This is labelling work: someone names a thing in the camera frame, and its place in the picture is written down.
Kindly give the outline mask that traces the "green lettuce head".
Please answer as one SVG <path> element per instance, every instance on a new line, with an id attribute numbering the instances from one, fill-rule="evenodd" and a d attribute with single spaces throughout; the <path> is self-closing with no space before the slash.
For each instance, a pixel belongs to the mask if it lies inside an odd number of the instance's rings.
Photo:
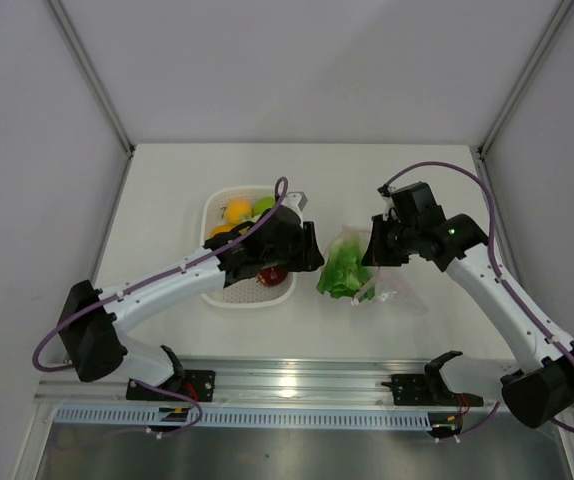
<path id="1" fill-rule="evenodd" d="M 372 300 L 375 296 L 374 285 L 362 292 L 372 279 L 370 271 L 362 265 L 364 252 L 364 241 L 358 233 L 344 233 L 332 241 L 316 290 L 320 294 L 328 293 L 333 299 L 351 297 L 358 302 Z"/>

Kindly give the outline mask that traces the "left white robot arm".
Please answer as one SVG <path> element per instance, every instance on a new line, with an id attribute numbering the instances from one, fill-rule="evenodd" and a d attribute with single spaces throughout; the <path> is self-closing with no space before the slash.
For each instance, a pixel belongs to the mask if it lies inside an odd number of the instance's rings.
<path id="1" fill-rule="evenodd" d="M 323 263 L 313 222 L 280 206 L 254 226 L 212 237 L 184 263 L 147 279 L 105 289 L 88 280 L 75 284 L 58 320 L 58 335 L 80 381 L 121 375 L 171 400 L 184 387 L 177 356 L 164 345 L 133 339 L 132 329 L 183 300 L 254 279 L 264 269 L 313 272 Z"/>

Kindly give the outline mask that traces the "clear zip top bag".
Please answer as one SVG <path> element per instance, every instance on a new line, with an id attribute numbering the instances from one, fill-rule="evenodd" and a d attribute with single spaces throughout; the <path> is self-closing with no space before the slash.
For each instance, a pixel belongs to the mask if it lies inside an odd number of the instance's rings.
<path id="1" fill-rule="evenodd" d="M 361 235 L 366 251 L 370 237 L 370 231 L 365 228 L 355 228 L 343 225 L 340 232 L 331 240 L 331 242 L 338 238 L 340 235 L 349 232 L 355 232 Z M 323 253 L 325 262 L 327 258 L 327 249 L 329 248 L 331 242 L 325 248 Z M 397 270 L 390 267 L 365 267 L 370 271 L 372 279 L 363 288 L 362 292 L 365 292 L 371 285 L 374 285 L 375 296 L 373 299 L 358 302 L 356 298 L 342 297 L 334 300 L 346 299 L 349 301 L 349 304 L 352 307 L 358 307 L 362 304 L 387 303 L 390 305 L 395 305 L 398 309 L 401 309 L 407 314 L 420 316 L 423 316 L 429 312 L 425 302 L 418 296 L 418 294 L 411 287 L 411 284 L 406 281 L 405 278 Z"/>

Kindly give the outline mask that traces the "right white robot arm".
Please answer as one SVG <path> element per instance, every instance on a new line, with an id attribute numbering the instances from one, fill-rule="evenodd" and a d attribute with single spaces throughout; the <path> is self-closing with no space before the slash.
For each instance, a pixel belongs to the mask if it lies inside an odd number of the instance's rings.
<path id="1" fill-rule="evenodd" d="M 378 192 L 388 208 L 372 218 L 363 265 L 401 267 L 413 255 L 433 263 L 478 305 L 513 355 L 443 354 L 426 366 L 425 395 L 439 404 L 458 392 L 501 401 L 530 428 L 573 405 L 574 339 L 495 260 L 491 237 L 466 214 L 447 218 L 425 182 Z"/>

